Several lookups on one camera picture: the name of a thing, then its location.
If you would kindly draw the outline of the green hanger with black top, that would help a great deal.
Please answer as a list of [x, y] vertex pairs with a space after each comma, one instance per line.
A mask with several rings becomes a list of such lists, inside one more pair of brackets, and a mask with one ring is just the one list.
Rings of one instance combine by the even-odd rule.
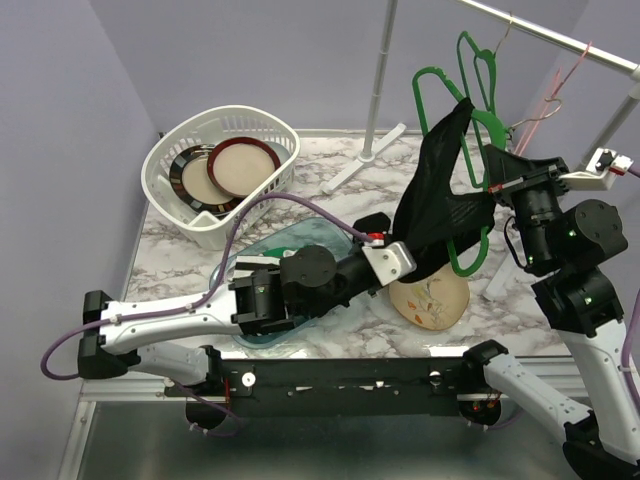
[[[425, 67], [419, 70], [412, 80], [412, 89], [414, 99], [416, 101], [416, 107], [418, 109], [420, 127], [424, 136], [433, 128], [429, 127], [427, 124], [427, 116], [420, 88], [420, 79], [426, 74], [437, 76], [442, 81], [448, 92], [456, 100], [457, 104], [464, 98], [471, 100], [471, 98], [467, 97], [464, 92], [460, 91], [454, 85], [442, 69], [438, 67]], [[462, 137], [461, 150], [451, 177], [450, 186], [453, 193], [460, 195], [486, 192], [492, 197], [493, 188], [507, 188], [509, 183], [514, 181], [512, 180], [504, 184], [499, 184], [495, 187], [489, 186], [484, 147], [490, 144], [495, 145], [499, 149], [506, 150], [505, 129], [501, 121], [498, 120], [496, 116], [488, 111], [479, 110], [474, 106], [467, 132]], [[547, 228], [546, 238], [549, 242], [552, 253], [554, 254], [553, 247], [548, 238], [552, 223]], [[447, 243], [447, 250], [450, 259], [448, 264], [451, 265], [456, 274], [462, 277], [467, 277], [479, 270], [488, 254], [489, 233], [492, 229], [483, 229], [481, 231], [480, 241], [463, 253], [458, 253], [452, 242]], [[554, 265], [526, 265], [525, 260], [521, 267], [527, 273], [535, 276], [543, 276], [558, 269], [559, 260], [555, 254], [554, 258], [556, 260]]]

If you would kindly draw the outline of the green hanger with striped top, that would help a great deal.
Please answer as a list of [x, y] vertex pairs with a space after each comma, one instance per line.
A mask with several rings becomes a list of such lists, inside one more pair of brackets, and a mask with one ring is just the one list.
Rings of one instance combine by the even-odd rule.
[[[481, 48], [467, 30], [463, 30], [456, 43], [456, 57], [465, 95], [473, 97], [473, 93], [480, 94], [481, 105], [485, 111], [497, 115], [496, 90], [498, 80], [497, 54], [508, 38], [511, 26], [508, 26], [503, 36], [493, 49]], [[470, 64], [475, 78], [476, 87], [471, 87], [467, 75], [467, 65]]]

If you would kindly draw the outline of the black white striped tank top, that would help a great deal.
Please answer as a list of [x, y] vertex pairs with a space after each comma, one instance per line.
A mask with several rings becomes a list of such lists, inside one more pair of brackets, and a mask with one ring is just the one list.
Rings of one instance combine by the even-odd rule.
[[234, 260], [235, 271], [256, 271], [262, 269], [278, 268], [281, 259], [279, 257], [264, 255], [237, 255]]

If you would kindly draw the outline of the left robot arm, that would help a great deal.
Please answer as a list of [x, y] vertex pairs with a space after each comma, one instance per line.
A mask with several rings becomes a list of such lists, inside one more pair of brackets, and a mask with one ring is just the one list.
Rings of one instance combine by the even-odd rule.
[[219, 266], [211, 289], [200, 294], [133, 303], [92, 291], [85, 296], [83, 320], [99, 325], [79, 342], [79, 375], [104, 380], [137, 371], [209, 395], [221, 385], [218, 354], [209, 346], [189, 349], [180, 340], [293, 330], [415, 269], [403, 242], [375, 233], [355, 242], [342, 259], [316, 244], [282, 258], [238, 255], [231, 268]]

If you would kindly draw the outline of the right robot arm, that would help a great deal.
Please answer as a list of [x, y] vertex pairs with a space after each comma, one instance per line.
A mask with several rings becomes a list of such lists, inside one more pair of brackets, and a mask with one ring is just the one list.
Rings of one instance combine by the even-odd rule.
[[626, 156], [599, 148], [585, 169], [569, 171], [559, 158], [529, 160], [487, 146], [490, 193], [514, 211], [526, 262], [536, 277], [535, 299], [567, 346], [589, 403], [562, 394], [496, 341], [464, 353], [460, 379], [469, 390], [505, 394], [561, 444], [583, 479], [635, 479], [639, 475], [639, 403], [624, 349], [627, 329], [605, 261], [627, 240], [615, 207], [589, 199], [562, 210], [571, 190], [605, 190], [638, 167]]

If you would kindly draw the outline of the green tank top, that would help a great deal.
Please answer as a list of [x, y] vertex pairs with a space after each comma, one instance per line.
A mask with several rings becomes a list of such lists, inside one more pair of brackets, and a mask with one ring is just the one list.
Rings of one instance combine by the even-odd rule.
[[281, 258], [293, 256], [299, 250], [301, 250], [301, 247], [291, 247], [291, 246], [276, 247], [276, 248], [265, 250], [262, 253], [262, 255], [265, 257], [281, 259]]

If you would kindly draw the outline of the pink wire hanger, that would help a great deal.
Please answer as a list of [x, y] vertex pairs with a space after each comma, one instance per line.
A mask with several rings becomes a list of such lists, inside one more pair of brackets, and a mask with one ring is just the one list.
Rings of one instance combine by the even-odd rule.
[[552, 77], [551, 83], [546, 88], [542, 98], [534, 108], [533, 114], [516, 122], [510, 127], [511, 133], [515, 133], [518, 129], [523, 129], [522, 133], [518, 136], [515, 146], [512, 148], [513, 153], [516, 155], [523, 155], [529, 143], [535, 136], [540, 124], [553, 117], [562, 109], [563, 100], [560, 98], [559, 94], [570, 78], [574, 75], [575, 71], [585, 61], [592, 45], [592, 42], [588, 42], [586, 44], [585, 49], [566, 74], [563, 73], [561, 68], [558, 68]]

